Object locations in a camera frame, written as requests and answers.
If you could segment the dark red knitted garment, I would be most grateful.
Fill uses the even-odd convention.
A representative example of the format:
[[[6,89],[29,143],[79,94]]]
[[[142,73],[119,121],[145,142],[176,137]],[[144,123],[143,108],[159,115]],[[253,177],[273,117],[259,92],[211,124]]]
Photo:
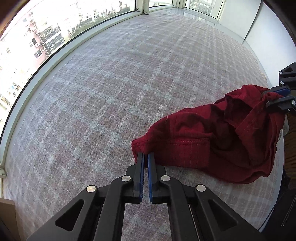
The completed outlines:
[[[266,104],[280,95],[244,85],[218,101],[184,108],[154,123],[132,141],[132,151],[153,153],[162,166],[198,169],[247,184],[271,174],[285,114]]]

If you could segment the pink plaid table cloth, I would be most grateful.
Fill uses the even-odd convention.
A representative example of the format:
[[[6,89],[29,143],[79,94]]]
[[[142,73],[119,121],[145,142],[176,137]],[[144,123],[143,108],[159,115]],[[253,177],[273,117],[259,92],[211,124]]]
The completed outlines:
[[[254,55],[185,16],[137,16],[90,39],[39,86],[11,139],[4,197],[21,239],[88,185],[123,175],[132,141],[160,118],[245,84],[268,87]]]

